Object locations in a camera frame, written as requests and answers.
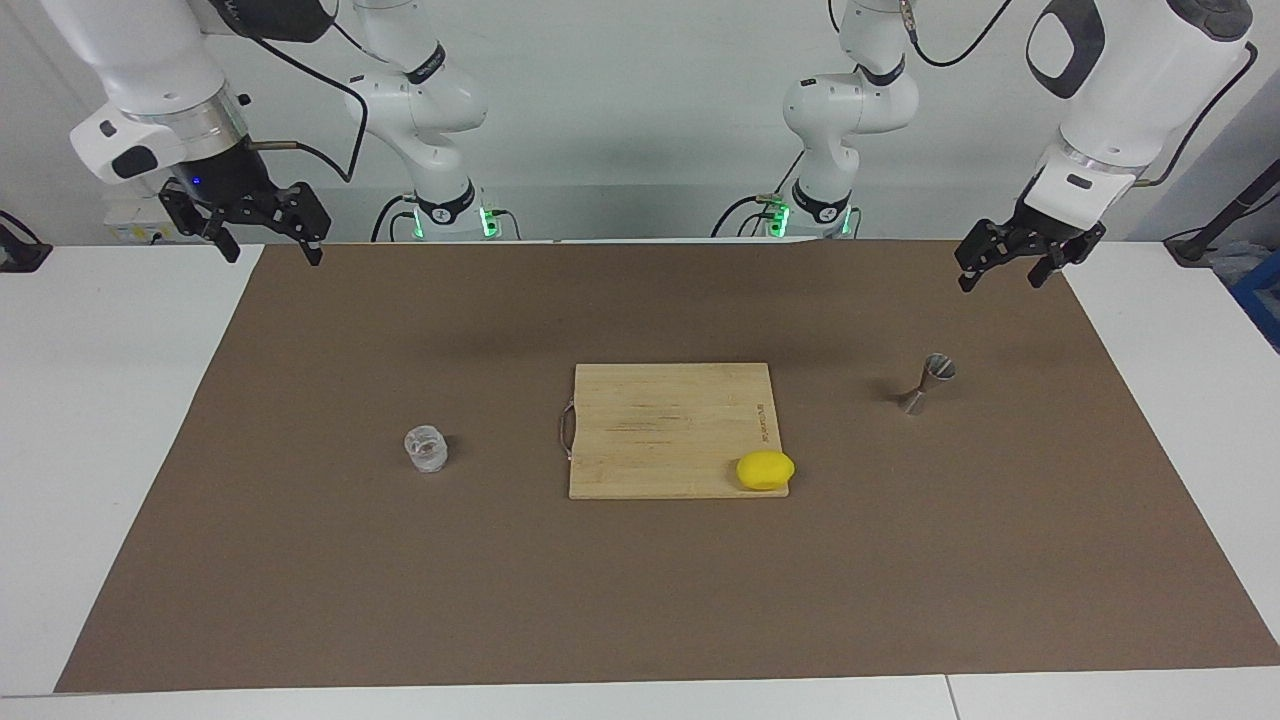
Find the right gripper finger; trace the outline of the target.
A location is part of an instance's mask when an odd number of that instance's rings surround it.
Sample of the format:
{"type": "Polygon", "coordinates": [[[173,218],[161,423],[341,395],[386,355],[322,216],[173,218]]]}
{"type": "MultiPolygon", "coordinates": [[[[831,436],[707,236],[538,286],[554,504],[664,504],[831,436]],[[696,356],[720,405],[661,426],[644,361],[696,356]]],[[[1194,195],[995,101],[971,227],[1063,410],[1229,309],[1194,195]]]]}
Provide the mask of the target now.
{"type": "Polygon", "coordinates": [[[237,263],[241,247],[224,227],[225,213],[223,210],[214,209],[210,215],[205,217],[180,184],[164,184],[157,197],[172,224],[180,234],[200,237],[204,242],[212,245],[228,263],[237,263]]]}
{"type": "Polygon", "coordinates": [[[320,265],[332,219],[307,183],[255,191],[239,201],[239,209],[242,225],[261,227],[293,240],[310,266],[320,265]]]}

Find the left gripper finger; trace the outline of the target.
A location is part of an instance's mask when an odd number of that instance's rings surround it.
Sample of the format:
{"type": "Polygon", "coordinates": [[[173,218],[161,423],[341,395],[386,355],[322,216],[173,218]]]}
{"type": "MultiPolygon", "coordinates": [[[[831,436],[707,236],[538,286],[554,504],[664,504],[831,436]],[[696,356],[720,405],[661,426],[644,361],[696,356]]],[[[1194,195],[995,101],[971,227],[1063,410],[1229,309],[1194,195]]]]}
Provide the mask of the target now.
{"type": "Polygon", "coordinates": [[[954,251],[960,269],[957,284],[964,293],[969,293],[987,272],[1030,255],[1032,243],[1028,243],[1024,232],[991,219],[980,219],[954,251]]]}
{"type": "Polygon", "coordinates": [[[1091,228],[1068,241],[1051,241],[1048,249],[1028,272],[1030,286],[1041,288],[1053,273],[1065,269],[1068,265],[1083,264],[1096,245],[1103,238],[1105,232],[1105,228],[1091,228]]]}

